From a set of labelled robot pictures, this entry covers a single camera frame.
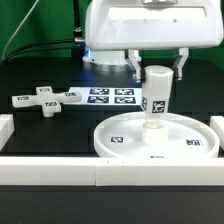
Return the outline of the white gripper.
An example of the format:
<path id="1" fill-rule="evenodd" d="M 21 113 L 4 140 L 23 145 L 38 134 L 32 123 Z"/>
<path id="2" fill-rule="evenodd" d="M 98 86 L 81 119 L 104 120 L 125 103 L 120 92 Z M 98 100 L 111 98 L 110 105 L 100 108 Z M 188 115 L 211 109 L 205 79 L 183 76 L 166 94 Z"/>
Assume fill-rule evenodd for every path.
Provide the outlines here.
<path id="1" fill-rule="evenodd" d="M 142 0 L 93 0 L 86 15 L 86 44 L 92 50 L 122 50 L 137 83 L 144 71 L 133 49 L 171 49 L 177 80 L 183 77 L 188 48 L 215 44 L 214 0 L 178 0 L 174 5 Z"/>

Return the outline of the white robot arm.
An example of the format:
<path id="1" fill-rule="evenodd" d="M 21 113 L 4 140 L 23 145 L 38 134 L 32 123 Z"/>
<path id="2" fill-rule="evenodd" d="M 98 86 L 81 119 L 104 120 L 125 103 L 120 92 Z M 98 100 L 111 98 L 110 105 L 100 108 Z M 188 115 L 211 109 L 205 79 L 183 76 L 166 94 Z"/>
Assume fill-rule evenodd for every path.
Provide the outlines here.
<path id="1" fill-rule="evenodd" d="M 137 51 L 175 49 L 173 69 L 181 79 L 189 50 L 217 46 L 222 38 L 220 0 L 92 0 L 84 60 L 104 71 L 129 66 L 141 82 Z"/>

